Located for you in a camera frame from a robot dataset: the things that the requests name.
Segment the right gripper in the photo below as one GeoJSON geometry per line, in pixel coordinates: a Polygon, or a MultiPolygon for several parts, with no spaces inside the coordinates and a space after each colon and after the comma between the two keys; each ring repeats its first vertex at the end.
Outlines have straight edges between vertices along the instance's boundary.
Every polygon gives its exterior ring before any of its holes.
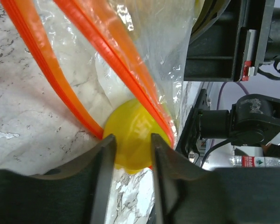
{"type": "Polygon", "coordinates": [[[273,0],[206,0],[193,26],[185,81],[248,81],[264,62],[273,0]]]}

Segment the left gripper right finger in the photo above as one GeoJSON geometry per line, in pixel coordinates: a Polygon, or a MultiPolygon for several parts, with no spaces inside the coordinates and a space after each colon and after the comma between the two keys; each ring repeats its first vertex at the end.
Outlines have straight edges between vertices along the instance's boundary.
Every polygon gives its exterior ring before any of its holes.
{"type": "Polygon", "coordinates": [[[151,135],[156,224],[209,224],[214,175],[171,149],[158,134],[151,135]]]}

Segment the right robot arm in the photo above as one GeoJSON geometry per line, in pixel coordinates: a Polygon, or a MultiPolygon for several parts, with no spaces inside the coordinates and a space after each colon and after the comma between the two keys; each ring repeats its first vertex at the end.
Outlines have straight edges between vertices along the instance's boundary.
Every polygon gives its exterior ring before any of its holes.
{"type": "MultiPolygon", "coordinates": [[[[280,8],[272,0],[206,0],[194,24],[184,80],[242,84],[261,74],[280,81],[280,8]]],[[[257,147],[280,133],[280,99],[246,94],[230,110],[211,110],[201,89],[176,150],[205,163],[199,141],[257,147]]]]}

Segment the zip bag with yellow fruit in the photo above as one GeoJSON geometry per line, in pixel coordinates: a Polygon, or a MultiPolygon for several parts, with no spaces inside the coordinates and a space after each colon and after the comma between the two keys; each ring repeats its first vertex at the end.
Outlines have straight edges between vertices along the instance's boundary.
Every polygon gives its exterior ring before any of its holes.
{"type": "Polygon", "coordinates": [[[3,0],[54,91],[97,138],[136,98],[174,146],[198,0],[3,0]]]}

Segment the fake banana bunch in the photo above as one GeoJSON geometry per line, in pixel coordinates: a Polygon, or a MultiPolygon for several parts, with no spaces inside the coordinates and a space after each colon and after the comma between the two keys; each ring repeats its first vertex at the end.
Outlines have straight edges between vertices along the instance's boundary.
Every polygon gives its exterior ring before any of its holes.
{"type": "Polygon", "coordinates": [[[145,107],[131,99],[108,118],[103,137],[114,135],[117,142],[115,168],[124,169],[134,175],[145,168],[152,167],[151,134],[159,134],[168,145],[171,141],[145,107]]]}

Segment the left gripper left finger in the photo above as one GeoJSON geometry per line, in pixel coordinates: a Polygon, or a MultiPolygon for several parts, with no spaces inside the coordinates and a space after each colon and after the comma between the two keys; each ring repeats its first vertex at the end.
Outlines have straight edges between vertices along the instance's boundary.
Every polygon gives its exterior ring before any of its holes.
{"type": "Polygon", "coordinates": [[[103,223],[116,149],[111,134],[81,156],[36,175],[43,189],[37,191],[34,205],[42,218],[68,224],[103,223]]]}

